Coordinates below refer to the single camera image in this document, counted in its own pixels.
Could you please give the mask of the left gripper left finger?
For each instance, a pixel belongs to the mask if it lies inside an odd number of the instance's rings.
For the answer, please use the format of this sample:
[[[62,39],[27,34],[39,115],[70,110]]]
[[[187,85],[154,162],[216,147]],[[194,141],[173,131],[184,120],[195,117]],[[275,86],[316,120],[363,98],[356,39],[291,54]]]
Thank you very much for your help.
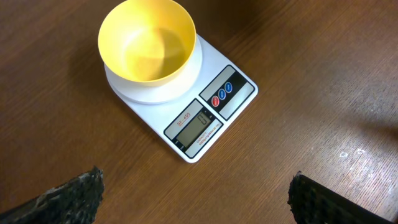
[[[1,223],[87,223],[103,200],[103,171],[97,167],[1,214]]]

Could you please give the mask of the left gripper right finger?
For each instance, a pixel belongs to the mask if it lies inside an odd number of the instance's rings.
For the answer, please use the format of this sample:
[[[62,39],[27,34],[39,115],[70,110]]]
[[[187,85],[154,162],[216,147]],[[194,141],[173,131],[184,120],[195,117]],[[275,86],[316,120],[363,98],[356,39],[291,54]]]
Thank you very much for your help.
[[[393,224],[298,172],[288,191],[298,224]]]

